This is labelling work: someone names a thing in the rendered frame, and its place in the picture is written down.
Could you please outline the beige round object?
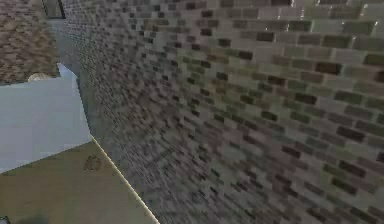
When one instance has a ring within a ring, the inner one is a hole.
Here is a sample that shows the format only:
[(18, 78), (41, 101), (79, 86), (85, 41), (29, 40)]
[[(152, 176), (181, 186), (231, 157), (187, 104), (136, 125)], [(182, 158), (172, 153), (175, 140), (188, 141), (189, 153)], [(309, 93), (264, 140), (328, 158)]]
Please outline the beige round object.
[(46, 73), (34, 73), (28, 78), (28, 82), (32, 81), (39, 81), (39, 80), (47, 80), (51, 79), (52, 77)]

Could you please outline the black framed window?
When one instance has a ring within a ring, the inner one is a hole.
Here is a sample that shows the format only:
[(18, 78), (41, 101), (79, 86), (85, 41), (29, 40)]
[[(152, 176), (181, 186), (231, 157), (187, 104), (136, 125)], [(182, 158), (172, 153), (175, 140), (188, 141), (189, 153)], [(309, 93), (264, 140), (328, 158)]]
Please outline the black framed window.
[(61, 0), (42, 0), (48, 19), (64, 19), (65, 13)]

